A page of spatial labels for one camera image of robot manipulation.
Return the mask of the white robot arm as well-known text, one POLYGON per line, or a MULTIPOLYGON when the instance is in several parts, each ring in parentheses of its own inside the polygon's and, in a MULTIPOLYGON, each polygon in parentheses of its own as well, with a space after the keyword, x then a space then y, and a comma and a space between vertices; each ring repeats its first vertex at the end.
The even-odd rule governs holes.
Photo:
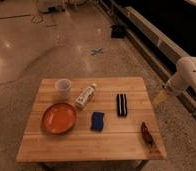
POLYGON ((182 57, 176 63, 176 72, 165 83, 164 88, 153 99, 158 106, 169 96, 178 96, 188 87, 196 92, 196 57, 182 57))

